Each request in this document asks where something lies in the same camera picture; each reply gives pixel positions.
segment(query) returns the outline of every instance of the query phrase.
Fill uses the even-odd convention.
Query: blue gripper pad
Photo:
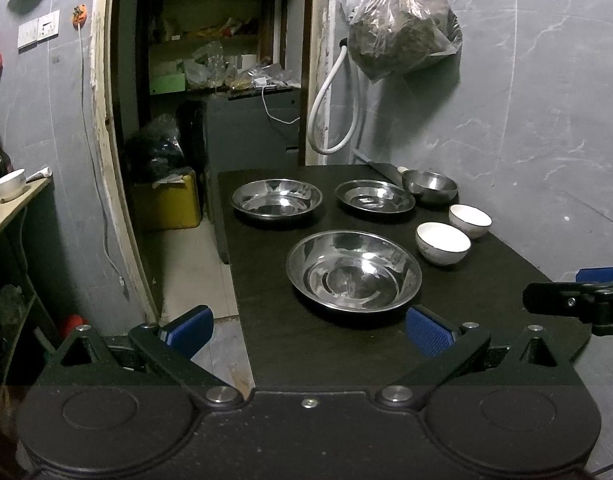
[[[213,335],[213,312],[199,305],[160,329],[160,339],[191,359]]]
[[[426,357],[436,356],[454,342],[450,330],[414,308],[406,313],[406,335]]]
[[[580,269],[575,276],[578,283],[606,283],[613,282],[613,267],[596,267],[594,269]]]

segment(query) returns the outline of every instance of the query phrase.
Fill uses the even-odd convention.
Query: marble pattern wall
[[[27,174],[43,166],[53,169],[53,184],[34,200],[26,221],[29,272],[38,293],[56,318],[77,312],[101,332],[112,334],[142,322],[143,315],[130,284],[122,287],[104,254],[104,217],[84,135],[80,43],[70,20],[77,4],[86,4],[91,12],[92,2],[0,0],[0,51],[4,59],[0,136],[16,168],[26,168]],[[58,9],[58,37],[18,52],[18,26]],[[91,20],[82,31],[84,104],[94,150],[90,27]],[[100,190],[106,203],[104,188]],[[126,276],[112,226],[109,251]]]
[[[613,266],[613,0],[449,0],[461,59],[370,85],[359,151],[453,177],[493,233],[553,280]],[[346,29],[336,24],[336,39]],[[350,124],[344,76],[331,140]],[[347,163],[350,150],[329,158]],[[591,466],[613,461],[613,338],[577,368],[603,412]]]

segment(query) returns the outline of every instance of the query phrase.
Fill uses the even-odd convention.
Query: white cable
[[[278,119],[277,117],[273,117],[270,113],[269,113],[269,107],[267,107],[266,105],[266,100],[264,99],[264,89],[266,88],[266,86],[262,87],[262,103],[264,104],[264,109],[267,111],[267,116],[269,116],[271,119],[273,119],[274,121],[277,121],[278,123],[282,123],[282,124],[295,124],[297,123],[300,118],[298,117],[297,119],[294,119],[291,122],[287,122],[287,121],[283,121],[282,119]]]
[[[95,158],[93,156],[93,150],[91,150],[91,143],[89,142],[89,133],[86,128],[86,115],[84,113],[84,46],[82,44],[82,28],[79,23],[77,24],[77,34],[80,38],[80,62],[81,62],[80,75],[82,78],[82,87],[80,89],[80,97],[81,97],[80,105],[82,109],[82,124],[84,126],[84,138],[86,140],[86,147],[89,150],[89,157],[91,159],[91,169],[93,170],[93,184],[95,185],[95,192],[97,193],[98,201],[100,202],[100,208],[102,209],[102,218],[104,219],[102,247],[104,248],[104,254],[106,254],[109,264],[111,265],[111,267],[113,267],[113,270],[115,270],[116,274],[118,275],[120,279],[120,285],[124,287],[125,282],[124,282],[124,278],[122,277],[122,273],[120,272],[116,264],[113,262],[109,254],[109,219],[107,218],[106,210],[104,209],[104,202],[102,201],[102,195],[100,193],[100,188],[98,187],[98,179],[97,179],[97,175],[95,172]]]
[[[347,53],[349,48],[346,45],[342,45],[341,50],[339,51],[339,56],[337,57],[337,61],[333,65],[333,69],[328,77],[325,79],[324,84],[321,86],[320,91],[315,98],[315,102],[313,102],[313,108],[311,108],[311,113],[309,114],[308,123],[306,125],[306,138],[308,139],[311,147],[320,155],[331,155],[331,153],[339,152],[344,146],[346,146],[355,133],[357,129],[357,124],[359,123],[359,74],[357,73],[357,67],[353,66],[353,63],[350,63],[350,82],[351,82],[351,91],[353,94],[353,120],[350,123],[350,128],[344,138],[338,142],[335,146],[331,148],[321,148],[315,142],[314,137],[314,129],[315,129],[315,119],[317,117],[317,112],[320,109],[321,102],[328,92],[331,83],[333,82],[333,78],[336,76],[337,72],[341,68],[344,63],[344,59],[347,57]]]

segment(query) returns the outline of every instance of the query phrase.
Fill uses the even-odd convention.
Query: gray cabinet
[[[300,112],[299,90],[265,92],[269,112],[292,121]],[[207,190],[221,260],[228,263],[218,174],[222,171],[298,166],[299,121],[282,124],[270,119],[257,94],[227,99],[220,95],[203,98],[204,136],[208,157]]]

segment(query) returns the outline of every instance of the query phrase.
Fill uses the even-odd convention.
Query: white hose
[[[313,108],[311,108],[311,113],[308,117],[308,123],[306,125],[306,138],[308,139],[311,147],[320,155],[331,155],[331,153],[339,152],[344,146],[346,146],[355,133],[357,129],[357,124],[359,123],[359,74],[357,73],[357,67],[350,63],[350,82],[351,82],[351,91],[353,93],[353,120],[350,123],[350,128],[344,138],[338,142],[332,148],[321,148],[315,142],[315,137],[313,135],[313,130],[315,129],[315,118],[317,117],[317,112],[320,109],[321,102],[324,100],[324,96],[326,92],[328,92],[331,83],[333,82],[333,78],[341,68],[344,63],[344,59],[347,57],[349,49],[345,45],[342,46],[339,51],[339,56],[337,57],[337,61],[333,65],[333,69],[331,73],[328,75],[324,84],[321,86],[320,91],[315,98],[315,102],[313,102]]]

